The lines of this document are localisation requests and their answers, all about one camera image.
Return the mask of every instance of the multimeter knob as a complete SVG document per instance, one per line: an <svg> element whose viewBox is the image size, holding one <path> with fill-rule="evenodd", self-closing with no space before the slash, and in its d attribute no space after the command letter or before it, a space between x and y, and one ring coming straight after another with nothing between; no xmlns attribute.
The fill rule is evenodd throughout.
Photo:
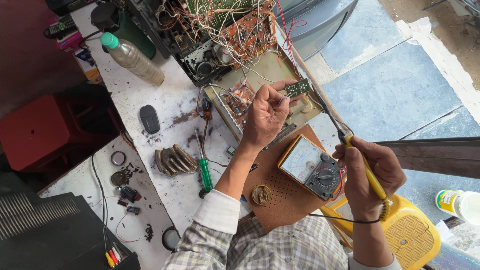
<svg viewBox="0 0 480 270"><path fill-rule="evenodd" d="M335 173L330 169L323 169L318 172L317 180L322 185L330 185L335 180Z"/></svg>
<svg viewBox="0 0 480 270"><path fill-rule="evenodd" d="M329 157L327 154L322 153L322 154L320 155L320 159L321 159L322 161L328 161L328 160L330 159L330 157Z"/></svg>

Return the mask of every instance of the yellow plastic chair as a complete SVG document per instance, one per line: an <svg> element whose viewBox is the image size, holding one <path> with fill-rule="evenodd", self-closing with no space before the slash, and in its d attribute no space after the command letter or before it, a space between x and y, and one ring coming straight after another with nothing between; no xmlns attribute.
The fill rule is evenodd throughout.
<svg viewBox="0 0 480 270"><path fill-rule="evenodd" d="M346 202L347 198L343 196L320 210L324 215L344 218L337 210ZM390 215L386 221L381 221L390 250L395 254L402 270L418 270L440 251L440 235L425 214L405 198L394 194L390 203ZM334 219L328 221L342 237L341 243L353 248L353 242L343 235L352 238L353 223Z"/></svg>

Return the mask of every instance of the orange circuit board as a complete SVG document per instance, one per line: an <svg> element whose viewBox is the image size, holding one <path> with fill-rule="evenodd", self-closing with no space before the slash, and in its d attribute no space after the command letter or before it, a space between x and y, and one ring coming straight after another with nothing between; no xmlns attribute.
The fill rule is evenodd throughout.
<svg viewBox="0 0 480 270"><path fill-rule="evenodd" d="M273 6L273 0L270 0L260 7L260 12L254 10L248 13L221 32L227 43L239 54L238 59L242 64L246 64L246 59L255 58L276 44ZM235 69L241 67L237 62L233 66Z"/></svg>
<svg viewBox="0 0 480 270"><path fill-rule="evenodd" d="M232 115L235 124L240 130L243 130L247 123L248 106L255 98L255 92L252 90L252 86L247 80L240 82L230 88L230 92L238 96L243 102L240 102L238 98L232 95L225 95L223 101L226 107L229 108L229 112Z"/></svg>

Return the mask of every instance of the dark wall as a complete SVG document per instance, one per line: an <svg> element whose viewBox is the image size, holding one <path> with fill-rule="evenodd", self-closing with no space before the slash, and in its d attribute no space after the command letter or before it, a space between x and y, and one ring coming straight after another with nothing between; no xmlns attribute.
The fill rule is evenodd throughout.
<svg viewBox="0 0 480 270"><path fill-rule="evenodd" d="M0 0L0 119L86 79L73 55L43 36L54 16L45 0Z"/></svg>

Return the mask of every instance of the blue floor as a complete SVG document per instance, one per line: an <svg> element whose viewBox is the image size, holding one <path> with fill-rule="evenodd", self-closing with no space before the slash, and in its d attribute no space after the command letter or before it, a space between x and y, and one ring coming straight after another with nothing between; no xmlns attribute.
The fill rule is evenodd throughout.
<svg viewBox="0 0 480 270"><path fill-rule="evenodd" d="M377 0L359 0L345 26L320 52L337 79L322 86L343 120L369 141L480 136L420 45L404 42ZM405 170L398 190L436 224L450 217L434 204L442 189L480 192L480 180Z"/></svg>

